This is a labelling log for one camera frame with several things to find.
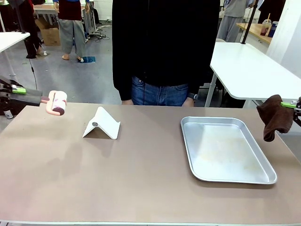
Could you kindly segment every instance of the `black pole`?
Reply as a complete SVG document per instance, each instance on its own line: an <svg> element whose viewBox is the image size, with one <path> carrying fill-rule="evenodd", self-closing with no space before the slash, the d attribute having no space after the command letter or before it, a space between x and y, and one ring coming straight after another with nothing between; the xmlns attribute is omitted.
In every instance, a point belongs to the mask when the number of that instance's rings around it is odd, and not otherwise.
<svg viewBox="0 0 301 226"><path fill-rule="evenodd" d="M16 12L17 12L17 17L18 17L21 33L24 34L25 30L24 30L24 27L23 27L19 6L16 6Z"/></svg>
<svg viewBox="0 0 301 226"><path fill-rule="evenodd" d="M256 11L257 6L258 6L258 1L259 1L259 0L256 0L256 1L255 1L255 4L254 4L254 6L253 6L253 11L252 11L252 14L251 14L251 17L250 17L250 20L249 20L249 24L248 24L248 26L247 26L247 28L246 28L245 36L244 36L244 39L243 39L243 41L242 41L241 44L245 44L245 43L246 43L246 38L247 38L247 36L248 36L248 34L249 34L249 31L250 31L250 27L251 27L251 24L252 24L254 15L255 15L255 11Z"/></svg>

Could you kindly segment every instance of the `jacket sleeve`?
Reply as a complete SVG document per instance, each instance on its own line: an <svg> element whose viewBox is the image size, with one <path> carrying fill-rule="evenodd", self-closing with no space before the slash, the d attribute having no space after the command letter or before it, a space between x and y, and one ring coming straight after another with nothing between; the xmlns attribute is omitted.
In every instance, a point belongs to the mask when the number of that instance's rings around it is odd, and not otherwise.
<svg viewBox="0 0 301 226"><path fill-rule="evenodd" d="M193 13L193 23L190 36L194 54L190 59L189 93L197 94L204 76L210 69L214 51L220 12L220 1L198 1L198 7Z"/></svg>
<svg viewBox="0 0 301 226"><path fill-rule="evenodd" d="M132 76L129 70L127 0L113 0L112 42L113 42L113 82L121 100L131 99Z"/></svg>

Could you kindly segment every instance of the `tray rim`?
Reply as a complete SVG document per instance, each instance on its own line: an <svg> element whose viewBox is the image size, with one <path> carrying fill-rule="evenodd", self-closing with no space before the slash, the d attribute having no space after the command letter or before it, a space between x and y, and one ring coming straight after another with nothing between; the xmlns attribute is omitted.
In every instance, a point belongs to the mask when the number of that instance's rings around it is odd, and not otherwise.
<svg viewBox="0 0 301 226"><path fill-rule="evenodd" d="M188 147L187 147L187 142L186 142L186 135L184 132L184 124L183 121L187 118L211 118L211 119L234 119L237 121L240 121L247 129L247 132L251 135L251 138L254 140L256 146L258 147L258 149L260 150L260 152L262 153L264 159L267 161L267 163L269 164L270 168L272 169L273 173L275 174L275 180L271 181L271 182L267 182L267 183L255 183L255 182L248 182L248 181L237 181L237 180L213 180L213 179L204 179L200 176L198 176L195 171L193 170L192 164L191 164L191 160L190 160L190 154L188 151ZM271 163L269 162L268 158L265 156L265 154L263 153L262 149L259 147L258 143L256 142L255 138L253 137L252 133L250 132L249 128L246 126L246 124L241 121L238 118L233 118L233 117L206 117L206 116L186 116L184 118L181 119L181 129L182 129L182 134L183 134L183 139L184 139L184 143L185 143L185 148L186 148L186 153L187 153L187 158L188 158L188 162L189 162L189 167L190 170L192 172L192 174L199 180L201 181L207 181L207 182L224 182L224 183L239 183L239 184L253 184L253 185L273 185L278 181L278 176L276 171L274 170L273 166L271 165Z"/></svg>

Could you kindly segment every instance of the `white folded bracket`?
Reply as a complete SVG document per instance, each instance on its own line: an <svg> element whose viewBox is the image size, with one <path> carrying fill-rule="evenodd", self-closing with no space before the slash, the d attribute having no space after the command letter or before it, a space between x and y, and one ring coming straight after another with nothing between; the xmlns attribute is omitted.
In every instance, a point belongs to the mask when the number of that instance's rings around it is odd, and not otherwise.
<svg viewBox="0 0 301 226"><path fill-rule="evenodd" d="M103 107L99 107L94 118L89 121L83 137L96 127L100 128L111 139L116 140L118 137L120 122L116 122Z"/></svg>

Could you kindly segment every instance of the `green clip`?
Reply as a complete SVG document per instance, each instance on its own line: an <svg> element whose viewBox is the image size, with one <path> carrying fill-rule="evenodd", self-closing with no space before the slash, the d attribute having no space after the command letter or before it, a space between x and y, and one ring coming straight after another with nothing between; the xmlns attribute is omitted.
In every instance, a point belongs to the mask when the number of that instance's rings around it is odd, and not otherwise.
<svg viewBox="0 0 301 226"><path fill-rule="evenodd" d="M286 102L281 102L280 105L283 107L288 107L288 108L296 108L296 105L292 105L292 104L286 103Z"/></svg>
<svg viewBox="0 0 301 226"><path fill-rule="evenodd" d="M26 94L26 89L24 87L12 85L12 92L17 94Z"/></svg>

